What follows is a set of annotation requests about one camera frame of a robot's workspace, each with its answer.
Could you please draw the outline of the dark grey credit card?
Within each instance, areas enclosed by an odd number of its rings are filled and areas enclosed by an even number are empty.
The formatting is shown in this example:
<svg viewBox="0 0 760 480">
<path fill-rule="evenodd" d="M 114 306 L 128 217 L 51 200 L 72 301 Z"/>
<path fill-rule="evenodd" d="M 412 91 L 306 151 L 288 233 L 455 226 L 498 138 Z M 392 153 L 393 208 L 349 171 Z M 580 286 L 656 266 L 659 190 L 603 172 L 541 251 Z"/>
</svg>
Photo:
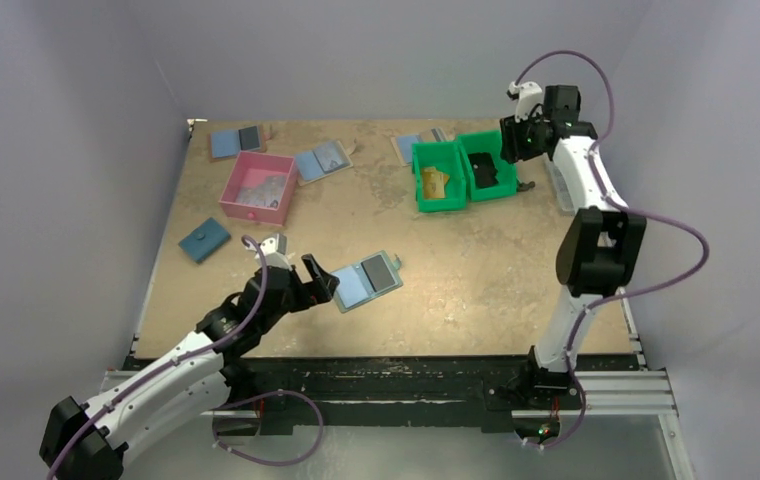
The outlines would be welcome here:
<svg viewBox="0 0 760 480">
<path fill-rule="evenodd" d="M 497 167 L 493 157 L 488 152 L 475 152 L 468 155 L 469 165 L 472 170 L 474 184 L 477 189 L 485 189 L 496 186 Z"/>
</svg>

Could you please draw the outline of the orange and white credit card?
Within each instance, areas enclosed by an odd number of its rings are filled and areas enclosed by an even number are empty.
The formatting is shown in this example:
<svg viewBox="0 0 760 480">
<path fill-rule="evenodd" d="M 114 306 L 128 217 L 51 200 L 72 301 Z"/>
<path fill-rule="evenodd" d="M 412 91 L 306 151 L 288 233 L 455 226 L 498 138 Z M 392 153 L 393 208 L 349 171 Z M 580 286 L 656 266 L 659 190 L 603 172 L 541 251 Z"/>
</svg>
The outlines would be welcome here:
<svg viewBox="0 0 760 480">
<path fill-rule="evenodd" d="M 426 167 L 420 170 L 423 197 L 428 200 L 445 199 L 446 187 L 450 176 L 436 167 Z"/>
</svg>

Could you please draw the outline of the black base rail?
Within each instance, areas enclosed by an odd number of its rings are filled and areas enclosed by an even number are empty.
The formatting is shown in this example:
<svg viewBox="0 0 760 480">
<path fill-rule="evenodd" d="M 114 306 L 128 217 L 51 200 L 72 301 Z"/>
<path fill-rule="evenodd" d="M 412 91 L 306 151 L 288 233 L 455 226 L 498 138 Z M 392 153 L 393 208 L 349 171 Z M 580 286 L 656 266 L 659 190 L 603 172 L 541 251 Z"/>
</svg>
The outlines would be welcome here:
<svg viewBox="0 0 760 480">
<path fill-rule="evenodd" d="M 127 400 L 115 413 L 125 428 L 148 436 L 207 411 L 237 412 L 265 435 L 323 423 L 554 436 L 559 416 L 674 409 L 665 374 L 642 369 L 630 355 L 583 355 L 567 374 L 540 372 L 525 354 L 239 359 L 165 402 Z"/>
</svg>

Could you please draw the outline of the blue card behind bin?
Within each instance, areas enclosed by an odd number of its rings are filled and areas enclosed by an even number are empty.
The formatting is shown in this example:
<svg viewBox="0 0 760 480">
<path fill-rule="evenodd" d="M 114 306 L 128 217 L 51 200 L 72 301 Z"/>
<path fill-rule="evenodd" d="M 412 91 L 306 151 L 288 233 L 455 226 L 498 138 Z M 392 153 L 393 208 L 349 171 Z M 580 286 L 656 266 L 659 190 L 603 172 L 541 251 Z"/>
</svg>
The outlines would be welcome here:
<svg viewBox="0 0 760 480">
<path fill-rule="evenodd" d="M 448 135 L 442 128 L 430 128 L 416 134 L 398 135 L 391 138 L 391 145 L 403 166 L 413 162 L 413 146 L 420 143 L 448 141 Z"/>
</svg>

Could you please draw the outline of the dark tool beside bin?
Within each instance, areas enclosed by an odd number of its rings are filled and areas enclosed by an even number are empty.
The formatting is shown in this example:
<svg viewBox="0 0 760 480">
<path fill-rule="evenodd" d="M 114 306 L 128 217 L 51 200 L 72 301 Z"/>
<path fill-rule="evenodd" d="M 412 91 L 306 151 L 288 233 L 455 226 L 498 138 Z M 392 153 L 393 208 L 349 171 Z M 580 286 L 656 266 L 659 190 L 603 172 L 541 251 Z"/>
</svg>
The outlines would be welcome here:
<svg viewBox="0 0 760 480">
<path fill-rule="evenodd" d="M 516 192 L 517 193 L 528 192 L 530 190 L 533 190 L 535 187 L 536 187 L 535 181 L 529 181 L 529 182 L 518 181 L 517 186 L 516 186 Z"/>
</svg>

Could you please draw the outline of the dark blue card holder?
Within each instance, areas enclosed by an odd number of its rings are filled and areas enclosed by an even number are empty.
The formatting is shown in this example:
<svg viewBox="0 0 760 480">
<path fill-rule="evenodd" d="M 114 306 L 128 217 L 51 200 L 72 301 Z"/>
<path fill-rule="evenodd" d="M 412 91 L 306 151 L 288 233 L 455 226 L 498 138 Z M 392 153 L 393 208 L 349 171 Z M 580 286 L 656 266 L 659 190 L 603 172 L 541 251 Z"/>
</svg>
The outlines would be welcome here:
<svg viewBox="0 0 760 480">
<path fill-rule="evenodd" d="M 178 242 L 194 263 L 200 264 L 231 239 L 231 234 L 213 217 L 209 217 Z"/>
</svg>

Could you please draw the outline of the pink open box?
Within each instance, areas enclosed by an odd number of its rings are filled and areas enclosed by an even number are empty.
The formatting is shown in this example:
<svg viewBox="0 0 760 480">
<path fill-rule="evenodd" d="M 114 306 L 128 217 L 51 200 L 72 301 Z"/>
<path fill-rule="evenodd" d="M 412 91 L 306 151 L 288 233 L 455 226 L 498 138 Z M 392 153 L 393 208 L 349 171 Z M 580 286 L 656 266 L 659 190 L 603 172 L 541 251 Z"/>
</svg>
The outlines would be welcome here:
<svg viewBox="0 0 760 480">
<path fill-rule="evenodd" d="M 242 151 L 218 203 L 229 218 L 282 227 L 297 177 L 293 157 Z"/>
</svg>

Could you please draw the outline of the right green bin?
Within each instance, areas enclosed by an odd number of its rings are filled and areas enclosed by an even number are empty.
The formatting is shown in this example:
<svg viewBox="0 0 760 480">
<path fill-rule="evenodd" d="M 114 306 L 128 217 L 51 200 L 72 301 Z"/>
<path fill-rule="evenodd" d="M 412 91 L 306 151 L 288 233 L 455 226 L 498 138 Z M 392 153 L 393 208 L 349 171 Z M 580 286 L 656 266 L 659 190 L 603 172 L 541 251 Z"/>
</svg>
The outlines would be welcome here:
<svg viewBox="0 0 760 480">
<path fill-rule="evenodd" d="M 497 200 L 517 193 L 516 169 L 501 157 L 502 136 L 499 130 L 458 134 L 455 142 L 462 154 L 471 201 Z"/>
</svg>

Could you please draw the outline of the green bin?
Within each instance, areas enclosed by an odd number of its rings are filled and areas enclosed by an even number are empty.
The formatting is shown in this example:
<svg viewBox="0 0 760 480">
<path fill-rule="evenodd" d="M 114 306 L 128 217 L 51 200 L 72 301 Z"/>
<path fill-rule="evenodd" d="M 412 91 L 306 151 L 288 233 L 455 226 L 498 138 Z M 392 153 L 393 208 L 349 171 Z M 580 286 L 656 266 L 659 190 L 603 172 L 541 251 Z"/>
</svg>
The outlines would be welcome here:
<svg viewBox="0 0 760 480">
<path fill-rule="evenodd" d="M 436 213 L 466 208 L 466 182 L 456 143 L 416 143 L 412 147 L 412 169 L 419 212 Z"/>
<path fill-rule="evenodd" d="M 516 169 L 501 157 L 502 136 L 499 130 L 458 134 L 455 142 L 462 154 L 471 201 L 497 200 L 517 193 Z"/>
</svg>

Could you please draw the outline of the cards in pink box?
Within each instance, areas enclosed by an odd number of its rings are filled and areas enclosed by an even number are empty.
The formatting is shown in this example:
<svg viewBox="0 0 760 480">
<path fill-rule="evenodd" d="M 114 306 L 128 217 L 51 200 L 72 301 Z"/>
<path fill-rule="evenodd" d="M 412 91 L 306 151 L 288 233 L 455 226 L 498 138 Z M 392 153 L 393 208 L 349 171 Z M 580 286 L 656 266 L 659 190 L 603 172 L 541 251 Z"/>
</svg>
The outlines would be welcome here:
<svg viewBox="0 0 760 480">
<path fill-rule="evenodd" d="M 238 190 L 235 202 L 251 207 L 277 209 L 283 197 L 286 182 L 285 175 L 266 175 L 256 185 L 243 184 Z"/>
</svg>

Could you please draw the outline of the left green bin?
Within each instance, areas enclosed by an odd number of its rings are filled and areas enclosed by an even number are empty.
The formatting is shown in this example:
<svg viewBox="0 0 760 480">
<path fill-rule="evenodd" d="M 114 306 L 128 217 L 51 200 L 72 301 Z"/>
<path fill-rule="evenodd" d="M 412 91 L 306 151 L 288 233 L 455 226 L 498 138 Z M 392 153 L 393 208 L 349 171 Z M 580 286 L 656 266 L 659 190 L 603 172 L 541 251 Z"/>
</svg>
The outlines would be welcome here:
<svg viewBox="0 0 760 480">
<path fill-rule="evenodd" d="M 466 182 L 456 143 L 416 143 L 412 147 L 412 169 L 419 212 L 436 213 L 466 208 Z"/>
</svg>

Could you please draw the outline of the green card holder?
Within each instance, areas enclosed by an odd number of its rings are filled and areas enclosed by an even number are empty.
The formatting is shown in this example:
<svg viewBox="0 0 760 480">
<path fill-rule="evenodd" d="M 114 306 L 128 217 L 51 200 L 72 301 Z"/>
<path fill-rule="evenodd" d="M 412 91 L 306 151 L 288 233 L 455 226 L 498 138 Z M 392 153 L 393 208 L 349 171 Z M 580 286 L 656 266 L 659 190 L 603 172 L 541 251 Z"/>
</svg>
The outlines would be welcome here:
<svg viewBox="0 0 760 480">
<path fill-rule="evenodd" d="M 334 270 L 332 275 L 339 285 L 333 299 L 339 311 L 347 313 L 400 288 L 404 284 L 399 274 L 401 266 L 398 255 L 381 250 Z"/>
</svg>

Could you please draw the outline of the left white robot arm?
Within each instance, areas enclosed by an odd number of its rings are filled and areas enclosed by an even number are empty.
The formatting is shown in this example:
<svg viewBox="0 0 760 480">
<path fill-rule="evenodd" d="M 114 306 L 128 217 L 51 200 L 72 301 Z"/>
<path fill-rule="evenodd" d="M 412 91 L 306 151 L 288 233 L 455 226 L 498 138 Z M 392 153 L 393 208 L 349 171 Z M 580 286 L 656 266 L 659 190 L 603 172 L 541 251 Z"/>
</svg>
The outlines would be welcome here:
<svg viewBox="0 0 760 480">
<path fill-rule="evenodd" d="M 310 279 L 278 252 L 260 255 L 242 290 L 207 312 L 171 351 L 114 389 L 52 409 L 39 447 L 50 479 L 118 479 L 158 439 L 213 409 L 264 406 L 290 391 L 261 392 L 240 364 L 284 316 L 333 300 L 340 280 L 313 255 L 301 258 Z"/>
</svg>

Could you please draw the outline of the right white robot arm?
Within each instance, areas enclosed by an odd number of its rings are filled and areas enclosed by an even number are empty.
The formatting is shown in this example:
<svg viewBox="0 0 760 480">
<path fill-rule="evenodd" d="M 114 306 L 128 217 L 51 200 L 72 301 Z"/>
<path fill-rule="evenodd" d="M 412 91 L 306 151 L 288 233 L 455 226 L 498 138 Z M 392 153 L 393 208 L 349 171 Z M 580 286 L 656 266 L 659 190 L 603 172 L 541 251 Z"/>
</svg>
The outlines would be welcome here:
<svg viewBox="0 0 760 480">
<path fill-rule="evenodd" d="M 499 122 L 502 159 L 546 156 L 562 175 L 574 211 L 556 255 L 561 290 L 552 318 L 518 376 L 499 390 L 540 407 L 578 388 L 572 376 L 578 349 L 598 307 L 631 280 L 647 221 L 612 206 L 619 196 L 601 163 L 589 157 L 599 135 L 579 118 L 578 87 L 516 81 L 507 95 L 516 106 Z"/>
</svg>

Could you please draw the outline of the clear compartment organizer box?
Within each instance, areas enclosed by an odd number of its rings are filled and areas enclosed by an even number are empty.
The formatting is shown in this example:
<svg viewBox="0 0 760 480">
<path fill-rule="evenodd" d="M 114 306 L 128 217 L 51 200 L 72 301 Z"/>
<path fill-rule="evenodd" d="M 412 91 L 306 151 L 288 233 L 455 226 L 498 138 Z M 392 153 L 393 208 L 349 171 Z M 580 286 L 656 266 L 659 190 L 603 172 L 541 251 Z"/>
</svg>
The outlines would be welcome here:
<svg viewBox="0 0 760 480">
<path fill-rule="evenodd" d="M 573 216 L 575 214 L 574 205 L 562 173 L 549 157 L 543 163 L 561 214 Z"/>
</svg>

